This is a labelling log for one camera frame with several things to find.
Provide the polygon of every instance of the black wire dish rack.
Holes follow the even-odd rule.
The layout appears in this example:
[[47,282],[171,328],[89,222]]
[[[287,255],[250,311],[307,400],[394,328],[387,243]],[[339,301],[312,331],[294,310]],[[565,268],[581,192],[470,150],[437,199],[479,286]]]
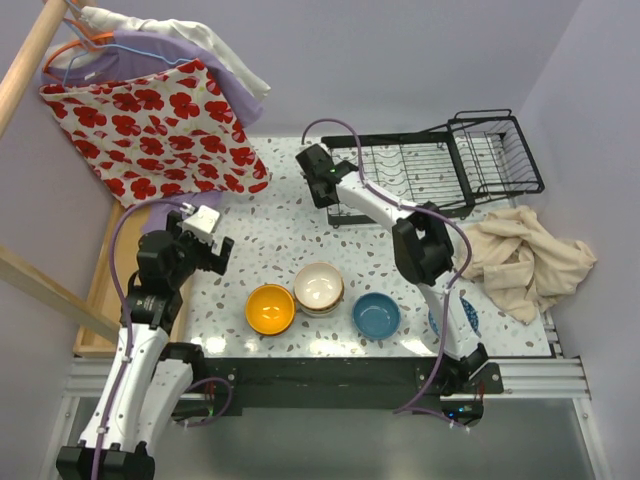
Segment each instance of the black wire dish rack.
[[[357,164],[352,136],[322,137],[335,163]],[[416,133],[360,135],[365,174],[395,195],[435,203],[466,218],[476,205],[541,193],[544,182],[510,109],[461,111]],[[327,209],[330,225],[372,223],[345,205]]]

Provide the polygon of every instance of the purple shirt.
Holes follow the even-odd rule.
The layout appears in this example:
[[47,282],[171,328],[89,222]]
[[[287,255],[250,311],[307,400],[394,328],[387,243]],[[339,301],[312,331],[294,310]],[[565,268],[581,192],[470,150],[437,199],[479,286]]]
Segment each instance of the purple shirt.
[[[242,86],[213,53],[187,40],[171,38],[161,33],[115,30],[113,36],[114,43],[117,45],[160,55],[170,61],[180,58],[200,59],[216,79],[220,90],[243,126],[248,127],[262,115],[262,104]],[[181,63],[170,65],[161,58],[142,55],[122,48],[105,48],[105,51],[96,60],[81,67],[72,68],[67,77],[67,85],[87,86],[110,81],[133,80],[179,65]],[[43,85],[62,83],[66,69],[50,67],[49,71],[61,80],[56,82],[43,73],[41,74]]]

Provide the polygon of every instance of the blue bowl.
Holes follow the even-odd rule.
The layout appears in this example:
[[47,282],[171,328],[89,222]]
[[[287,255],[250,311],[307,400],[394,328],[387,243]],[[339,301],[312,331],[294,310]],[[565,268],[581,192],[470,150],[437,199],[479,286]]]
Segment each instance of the blue bowl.
[[400,309],[396,302],[382,293],[367,293],[353,306],[353,323],[362,335],[371,340],[384,340],[400,326]]

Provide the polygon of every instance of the cream bowl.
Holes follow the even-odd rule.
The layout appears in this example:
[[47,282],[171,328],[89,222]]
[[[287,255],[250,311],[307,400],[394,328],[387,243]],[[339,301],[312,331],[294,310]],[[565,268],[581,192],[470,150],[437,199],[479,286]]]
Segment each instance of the cream bowl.
[[293,294],[305,313],[328,313],[344,294],[342,275],[333,265],[312,263],[296,276]]

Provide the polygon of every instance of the wooden clothes rack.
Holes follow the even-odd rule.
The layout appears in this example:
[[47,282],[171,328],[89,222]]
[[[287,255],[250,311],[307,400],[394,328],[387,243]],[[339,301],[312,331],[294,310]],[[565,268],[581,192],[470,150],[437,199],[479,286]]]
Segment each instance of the wooden clothes rack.
[[[79,7],[95,5],[92,0],[77,0],[75,3]],[[74,16],[78,16],[77,12],[71,11]],[[67,4],[64,0],[48,0],[7,70],[0,84],[0,138],[4,135],[27,87],[31,84],[31,79],[66,12]],[[107,267],[107,245],[113,228],[123,212],[120,204],[114,202],[86,301],[71,293],[19,255],[0,245],[0,280],[22,290],[80,325],[74,347],[75,353],[80,355],[109,356],[115,351],[114,343],[118,339],[120,328],[120,303],[115,296]],[[145,213],[144,210],[140,214],[132,215],[119,236],[116,265],[121,281],[128,279],[136,269],[135,252],[132,249],[137,248],[140,227],[146,222],[147,216],[148,211]],[[189,290],[190,285],[187,282],[182,289],[184,298],[188,298]],[[187,310],[186,306],[181,309],[174,323],[171,341],[182,339]]]

